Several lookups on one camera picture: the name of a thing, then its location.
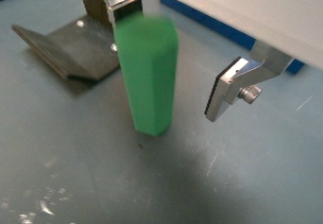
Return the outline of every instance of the metal plate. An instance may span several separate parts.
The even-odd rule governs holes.
[[[110,51],[110,28],[89,16],[46,37],[21,26],[11,28],[63,78],[100,80],[118,68],[117,55]]]

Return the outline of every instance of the metal bracket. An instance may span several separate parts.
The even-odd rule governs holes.
[[[293,58],[262,42],[256,41],[250,59],[236,58],[216,78],[205,108],[205,117],[216,121],[238,98],[252,104],[261,89],[254,85],[278,76]]]
[[[11,30],[63,78],[98,81],[118,69],[113,26],[141,0],[82,0],[86,15],[43,36],[22,26]]]

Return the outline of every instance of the gray floor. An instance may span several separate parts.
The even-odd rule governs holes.
[[[49,33],[81,0],[0,3],[0,223],[321,223],[323,72],[264,82],[252,106],[208,122],[214,76],[246,51],[160,10],[180,52],[173,124],[152,138],[133,130],[121,72],[63,81],[10,30]]]

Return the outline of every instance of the green block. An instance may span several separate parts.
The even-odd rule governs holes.
[[[177,37],[173,23],[141,13],[114,30],[134,129],[158,135],[172,123]]]

